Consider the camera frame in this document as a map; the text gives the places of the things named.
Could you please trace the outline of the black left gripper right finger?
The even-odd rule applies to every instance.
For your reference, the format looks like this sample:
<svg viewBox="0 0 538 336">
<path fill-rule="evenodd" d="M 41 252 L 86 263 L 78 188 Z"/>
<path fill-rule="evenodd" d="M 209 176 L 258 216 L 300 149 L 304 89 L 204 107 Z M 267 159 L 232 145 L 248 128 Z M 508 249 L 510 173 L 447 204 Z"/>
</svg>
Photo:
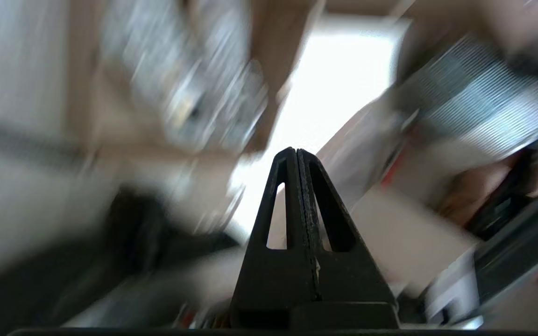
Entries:
<svg viewBox="0 0 538 336">
<path fill-rule="evenodd" d="M 399 329 L 390 287 L 315 155 L 299 149 L 311 298 L 297 329 Z"/>
</svg>

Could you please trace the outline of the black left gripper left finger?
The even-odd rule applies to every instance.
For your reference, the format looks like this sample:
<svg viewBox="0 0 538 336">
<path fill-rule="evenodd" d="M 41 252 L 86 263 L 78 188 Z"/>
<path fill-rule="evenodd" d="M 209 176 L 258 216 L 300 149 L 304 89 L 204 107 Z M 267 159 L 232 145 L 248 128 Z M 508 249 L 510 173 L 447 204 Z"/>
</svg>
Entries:
<svg viewBox="0 0 538 336">
<path fill-rule="evenodd" d="M 314 297 L 297 152 L 273 159 L 230 305 L 233 329 L 289 329 L 290 312 Z M 277 188 L 285 187 L 286 249 L 267 247 Z"/>
</svg>

